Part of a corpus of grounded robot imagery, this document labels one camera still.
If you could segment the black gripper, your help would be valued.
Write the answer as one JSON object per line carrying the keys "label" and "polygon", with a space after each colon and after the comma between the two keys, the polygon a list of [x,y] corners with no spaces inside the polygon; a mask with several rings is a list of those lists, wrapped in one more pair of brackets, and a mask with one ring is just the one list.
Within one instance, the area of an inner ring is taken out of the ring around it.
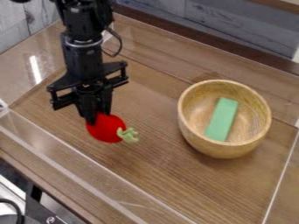
{"label": "black gripper", "polygon": [[129,83],[127,62],[105,62],[101,44],[73,45],[62,41],[66,74],[47,87],[55,110],[74,104],[91,125],[101,111],[111,114],[114,89]]}

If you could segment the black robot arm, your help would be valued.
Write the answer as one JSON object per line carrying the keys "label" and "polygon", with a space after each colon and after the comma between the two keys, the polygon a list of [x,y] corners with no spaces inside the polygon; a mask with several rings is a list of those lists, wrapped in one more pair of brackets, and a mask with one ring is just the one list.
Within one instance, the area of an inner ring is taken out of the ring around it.
{"label": "black robot arm", "polygon": [[55,3],[66,31],[61,45],[66,74],[47,87],[54,109],[75,105],[79,115],[94,124],[98,114],[111,113],[114,89],[129,83],[127,63],[105,62],[103,33],[113,36],[110,0],[50,0]]}

